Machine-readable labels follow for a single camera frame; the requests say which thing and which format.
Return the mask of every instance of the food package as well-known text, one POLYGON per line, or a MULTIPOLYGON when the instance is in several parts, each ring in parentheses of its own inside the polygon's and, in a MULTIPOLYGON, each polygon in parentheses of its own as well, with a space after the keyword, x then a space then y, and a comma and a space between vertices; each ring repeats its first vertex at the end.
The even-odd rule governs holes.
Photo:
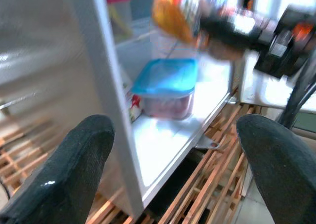
POLYGON ((126 107, 131 122, 134 122, 142 113, 143 101, 141 98, 131 92, 133 83, 126 72, 120 67, 120 74, 123 82, 123 90, 125 94, 126 107))
POLYGON ((199 19, 220 11, 227 0, 154 0, 152 18, 163 31, 183 43, 200 45, 199 19))
POLYGON ((193 95, 191 93, 182 98, 143 98, 144 111, 153 117, 184 119, 192 112, 193 95))

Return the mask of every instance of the snack bag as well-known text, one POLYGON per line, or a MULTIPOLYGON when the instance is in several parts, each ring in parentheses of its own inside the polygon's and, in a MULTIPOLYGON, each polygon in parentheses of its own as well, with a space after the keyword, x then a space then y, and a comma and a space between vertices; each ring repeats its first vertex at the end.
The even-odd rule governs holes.
POLYGON ((163 31, 183 43, 198 45, 202 14, 219 11, 227 0, 154 0, 152 18, 163 31))

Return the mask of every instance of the refrigerator door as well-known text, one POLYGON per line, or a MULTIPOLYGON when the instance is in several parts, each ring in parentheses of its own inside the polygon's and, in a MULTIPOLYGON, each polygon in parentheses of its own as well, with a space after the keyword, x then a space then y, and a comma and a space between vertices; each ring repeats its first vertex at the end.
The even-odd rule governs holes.
MULTIPOLYGON (((254 11, 269 18, 280 19, 288 5, 316 10, 316 0, 254 0, 254 11)), ((281 80, 254 71, 258 53, 247 52, 242 62, 240 101, 268 107, 284 108, 292 92, 294 83, 287 77, 281 80)), ((302 107, 302 111, 316 113, 316 96, 312 96, 302 107)))

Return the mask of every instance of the plastic food container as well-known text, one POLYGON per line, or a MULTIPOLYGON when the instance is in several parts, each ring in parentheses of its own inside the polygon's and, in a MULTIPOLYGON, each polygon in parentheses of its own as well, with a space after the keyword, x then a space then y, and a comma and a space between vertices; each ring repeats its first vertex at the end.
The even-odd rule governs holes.
POLYGON ((111 19, 115 42, 129 39, 133 35, 130 28, 132 23, 130 1, 131 0, 107 0, 109 18, 111 19))
POLYGON ((145 66, 132 92, 148 116, 184 119, 192 112, 197 76, 194 59, 157 59, 145 66))

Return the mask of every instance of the wooden slat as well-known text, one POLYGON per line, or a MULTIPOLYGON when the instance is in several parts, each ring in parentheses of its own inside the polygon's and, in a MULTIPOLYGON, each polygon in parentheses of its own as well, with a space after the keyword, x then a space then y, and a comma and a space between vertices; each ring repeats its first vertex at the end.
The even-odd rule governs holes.
POLYGON ((125 222, 126 218, 127 218, 127 215, 125 213, 121 212, 117 216, 117 218, 111 222, 111 224, 122 224, 125 222))
POLYGON ((231 115, 231 117, 229 118, 229 120, 226 122, 226 124, 223 126, 221 132, 220 132, 220 139, 219 142, 221 142, 222 140, 224 140, 224 136, 225 133, 227 133, 227 131, 230 129, 233 121, 235 120, 235 118, 237 117, 238 113, 241 111, 242 107, 239 105, 235 111, 233 112, 233 114, 231 115))
POLYGON ((128 217, 126 221, 124 221, 123 224, 134 224, 134 223, 135 223, 134 219, 132 217, 128 217))
POLYGON ((141 222, 141 224, 152 224, 155 220, 150 216, 146 216, 145 219, 141 222))
POLYGON ((233 139, 230 142, 229 148, 222 156, 221 163, 216 166, 216 168, 211 173, 210 177, 207 179, 203 189, 199 193, 197 199, 195 200, 194 204, 190 208, 186 218, 183 221, 183 224, 196 224, 198 223, 200 216, 202 215, 201 209, 205 209, 207 206, 208 200, 206 198, 211 195, 216 188, 214 185, 217 183, 221 177, 221 174, 227 168, 228 164, 230 163, 230 159, 233 156, 234 152, 237 149, 236 146, 237 138, 233 139))
POLYGON ((202 177, 199 177, 195 181, 192 188, 190 189, 190 191, 188 192, 188 194, 186 195, 186 197, 184 198, 184 200, 180 204, 179 208, 177 209, 176 213, 174 214, 174 216, 171 219, 171 221, 169 222, 169 224, 175 224, 175 223, 179 222, 184 210, 186 210, 186 208, 188 207, 188 205, 190 204, 190 202, 192 201, 192 199, 194 197, 195 186, 201 181, 201 179, 202 179, 202 177))
MULTIPOLYGON (((226 204, 226 207, 225 207, 225 209, 224 209, 224 212, 222 213, 221 217, 217 220, 219 223, 224 221, 224 219, 225 219, 225 217, 226 217, 226 215, 227 215, 227 212, 228 212, 228 210, 229 210, 231 204, 232 204, 232 203, 234 202, 234 200, 235 200, 235 195, 238 193, 238 190, 239 190, 240 187, 241 187, 241 182, 242 182, 242 180, 244 179, 245 174, 246 174, 246 170, 244 171, 244 173, 242 174, 242 176, 241 176, 240 179, 238 180, 237 185, 236 185, 236 187, 235 187, 233 193, 232 193, 231 196, 229 197, 228 202, 227 202, 227 204, 226 204)), ((234 203, 235 203, 235 208, 233 209, 233 212, 234 212, 234 213, 236 212, 236 209, 237 209, 237 206, 238 206, 238 202, 239 202, 238 199, 240 200, 240 197, 241 197, 241 195, 239 195, 238 198, 237 198, 237 201, 234 202, 234 203)))
MULTIPOLYGON (((20 165, 21 163, 25 163, 27 161, 34 160, 40 154, 43 153, 44 149, 52 147, 54 144, 56 144, 58 139, 60 139, 60 137, 58 137, 58 136, 57 137, 53 137, 52 139, 50 139, 49 141, 45 142, 44 144, 38 146, 37 148, 33 149, 32 151, 28 152, 27 154, 24 154, 21 157, 19 157, 18 159, 16 159, 14 161, 14 163, 16 165, 20 165)), ((0 175, 1 176, 6 176, 10 172, 12 172, 12 170, 14 170, 14 169, 16 169, 16 171, 18 171, 20 168, 17 168, 12 163, 7 165, 7 166, 4 166, 3 168, 0 169, 0 175)))
POLYGON ((13 182, 18 181, 20 178, 23 177, 23 173, 24 172, 30 172, 32 171, 35 167, 37 167, 38 165, 40 165, 43 161, 45 161, 48 156, 50 155, 50 153, 53 151, 50 150, 49 152, 41 155, 39 158, 35 159, 34 161, 32 161, 31 163, 29 163, 27 166, 25 166, 24 168, 18 170, 16 173, 14 173, 13 175, 9 176, 8 178, 6 178, 3 183, 5 185, 11 185, 13 182))
MULTIPOLYGON (((18 164, 4 150, 0 151, 0 154, 3 155, 4 158, 7 160, 8 166, 12 166, 16 171, 21 169, 18 164)), ((21 176, 26 178, 28 175, 26 172, 21 172, 21 176)))
MULTIPOLYGON (((43 141, 48 136, 52 135, 52 132, 53 131, 50 129, 44 130, 44 131, 36 134, 31 139, 28 139, 26 141, 22 141, 20 144, 15 145, 12 149, 10 149, 9 151, 6 151, 6 153, 10 157, 13 157, 13 156, 19 154, 20 152, 26 150, 27 148, 33 146, 34 144, 36 144, 40 141, 43 141)), ((0 156, 0 164, 2 164, 4 162, 4 160, 5 160, 4 155, 0 156)))
POLYGON ((221 117, 215 124, 211 125, 205 132, 205 135, 208 137, 214 136, 216 131, 221 131, 221 126, 225 121, 225 117, 221 117))
POLYGON ((93 204, 91 206, 91 210, 89 213, 89 216, 86 220, 86 223, 89 222, 89 220, 96 214, 96 212, 107 202, 107 200, 101 196, 100 198, 94 198, 93 204))
MULTIPOLYGON (((248 168, 248 161, 247 161, 247 160, 245 160, 245 162, 244 162, 244 167, 243 167, 243 168, 244 168, 244 171, 247 171, 247 168, 248 168)), ((242 181, 241 181, 240 190, 239 190, 239 192, 238 192, 238 195, 241 194, 241 192, 242 192, 245 179, 246 179, 246 175, 245 175, 245 178, 242 179, 242 181)))
POLYGON ((24 137, 28 133, 40 128, 41 126, 48 125, 48 124, 52 124, 52 121, 48 120, 48 119, 43 119, 43 120, 41 119, 39 121, 36 121, 34 123, 31 123, 31 124, 21 128, 21 129, 18 129, 17 131, 14 131, 14 132, 2 137, 2 143, 0 144, 0 148, 5 147, 9 143, 12 143, 12 142, 24 137))
POLYGON ((211 215, 209 216, 208 220, 206 221, 207 224, 211 224, 214 221, 214 218, 217 214, 218 209, 220 208, 221 203, 223 202, 224 198, 226 197, 227 191, 230 188, 230 186, 232 185, 232 182, 234 181, 235 175, 237 173, 237 171, 239 170, 239 167, 241 166, 241 164, 243 163, 244 160, 244 154, 242 154, 226 184, 226 187, 224 188, 224 190, 222 190, 221 195, 217 201, 217 204, 215 205, 214 209, 211 210, 211 215))
POLYGON ((172 218, 172 216, 176 212, 176 209, 179 208, 179 206, 181 205, 181 202, 184 200, 185 196, 190 191, 190 188, 193 186, 194 182, 197 180, 198 175, 202 171, 202 168, 204 167, 204 165, 206 164, 206 162, 208 161, 208 159, 210 158, 212 153, 213 153, 212 150, 207 151, 207 153, 204 155, 201 162, 198 164, 196 169, 193 171, 192 175, 189 177, 187 182, 184 184, 184 186, 182 187, 182 189, 180 190, 180 192, 178 193, 176 198, 173 200, 173 202, 171 203, 171 205, 169 206, 169 208, 167 209, 165 214, 162 216, 162 218, 160 219, 158 224, 166 224, 169 222, 169 220, 172 218))
POLYGON ((255 107, 255 111, 254 111, 255 114, 260 114, 261 113, 261 108, 262 108, 261 106, 256 106, 255 107))
POLYGON ((104 220, 101 222, 101 224, 109 224, 113 220, 113 218, 115 218, 117 216, 117 214, 119 214, 119 212, 120 212, 120 209, 114 208, 109 213, 109 215, 106 218, 104 218, 104 220))
POLYGON ((91 219, 87 222, 87 224, 98 224, 102 221, 102 219, 114 208, 114 205, 107 201, 97 212, 95 215, 91 217, 91 219))
POLYGON ((211 158, 207 161, 207 163, 203 167, 203 170, 202 170, 203 173, 204 174, 208 173, 216 161, 218 161, 218 152, 214 151, 211 158))

